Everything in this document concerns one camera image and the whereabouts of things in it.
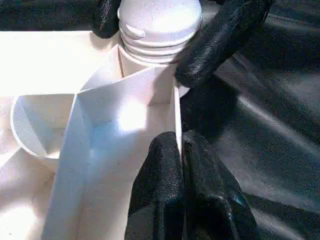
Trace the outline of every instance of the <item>white plastic part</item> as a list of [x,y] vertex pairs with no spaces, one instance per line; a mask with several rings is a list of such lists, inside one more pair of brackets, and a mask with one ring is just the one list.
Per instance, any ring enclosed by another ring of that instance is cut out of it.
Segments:
[[194,36],[202,21],[199,0],[122,0],[120,35],[125,50],[148,63],[168,64]]
[[39,240],[54,173],[0,129],[0,239]]
[[11,110],[11,129],[19,145],[55,171],[73,94],[24,95]]
[[75,94],[118,38],[91,31],[0,31],[0,96]]
[[44,240],[124,239],[132,184],[152,139],[174,131],[181,150],[174,67],[126,69],[139,65],[119,45],[108,55],[112,62],[73,101]]

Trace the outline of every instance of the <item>plastic compartment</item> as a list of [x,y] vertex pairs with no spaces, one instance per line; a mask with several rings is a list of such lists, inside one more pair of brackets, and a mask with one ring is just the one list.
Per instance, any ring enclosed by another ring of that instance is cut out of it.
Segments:
[[0,130],[1,240],[40,239],[53,175],[18,146],[10,129]]
[[42,239],[123,239],[132,184],[152,139],[174,131],[181,149],[174,68],[141,66],[126,76],[123,67],[133,63],[123,64],[131,61],[123,49],[109,57],[73,101]]
[[55,171],[74,94],[19,96],[11,110],[11,129],[19,145]]

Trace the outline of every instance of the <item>black glove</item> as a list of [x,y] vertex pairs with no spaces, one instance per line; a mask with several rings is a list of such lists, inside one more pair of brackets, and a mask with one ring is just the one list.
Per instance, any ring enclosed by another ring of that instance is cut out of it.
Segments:
[[191,240],[256,240],[256,221],[236,178],[195,131],[183,135],[187,235]]
[[182,239],[185,191],[176,136],[153,139],[132,187],[126,240]]
[[183,52],[175,78],[192,88],[214,71],[265,21],[273,0],[226,0]]
[[180,240],[184,223],[191,240],[257,239],[239,184],[206,139],[187,132],[183,148],[182,167],[173,132],[150,144],[133,183],[125,239]]

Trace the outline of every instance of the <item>rounded plastic cup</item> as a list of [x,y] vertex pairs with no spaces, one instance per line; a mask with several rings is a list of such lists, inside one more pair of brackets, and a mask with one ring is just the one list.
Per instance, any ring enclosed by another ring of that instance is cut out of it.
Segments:
[[73,94],[24,95],[15,99],[11,109],[11,130],[19,145],[53,171],[73,98]]

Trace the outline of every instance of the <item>gloved hand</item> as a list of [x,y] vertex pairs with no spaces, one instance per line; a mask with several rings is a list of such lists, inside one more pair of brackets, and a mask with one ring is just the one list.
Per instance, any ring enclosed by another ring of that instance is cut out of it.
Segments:
[[251,240],[257,225],[235,177],[200,134],[154,138],[132,187],[126,240]]
[[[210,79],[264,22],[274,0],[217,0],[223,5],[206,22],[198,36],[183,51],[175,78],[192,88]],[[121,0],[100,0],[93,15],[93,31],[101,38],[119,29],[117,10]]]

